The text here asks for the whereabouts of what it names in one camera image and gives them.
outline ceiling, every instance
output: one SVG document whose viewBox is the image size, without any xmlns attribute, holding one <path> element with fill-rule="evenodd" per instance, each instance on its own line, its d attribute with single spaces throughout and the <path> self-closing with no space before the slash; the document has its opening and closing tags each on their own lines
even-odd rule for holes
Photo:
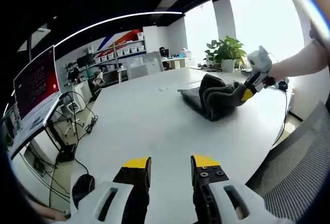
<svg viewBox="0 0 330 224">
<path fill-rule="evenodd" d="M 10 40 L 7 51 L 15 58 L 9 62 L 11 75 L 14 78 L 28 62 L 26 52 L 17 53 L 20 46 L 30 34 L 45 23 L 51 31 L 33 48 L 33 57 L 67 36 L 103 20 L 157 10 L 186 12 L 204 1 L 207 0 L 8 0 L 4 8 L 8 9 L 8 22 L 13 24 L 10 26 L 10 36 L 13 39 Z M 181 15 L 169 14 L 143 15 L 107 22 L 88 29 L 56 47 L 56 57 L 60 58 L 90 41 L 109 34 L 148 25 L 168 26 L 180 17 Z M 8 87 L 5 87 L 5 95 L 12 92 L 12 80 L 10 79 Z"/>
</svg>

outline hand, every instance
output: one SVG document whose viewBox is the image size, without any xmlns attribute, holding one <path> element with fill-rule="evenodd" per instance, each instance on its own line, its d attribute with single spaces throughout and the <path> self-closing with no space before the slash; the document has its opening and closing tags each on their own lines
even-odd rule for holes
<svg viewBox="0 0 330 224">
<path fill-rule="evenodd" d="M 56 211 L 54 214 L 54 220 L 65 221 L 67 219 L 64 217 L 64 213 Z"/>
</svg>

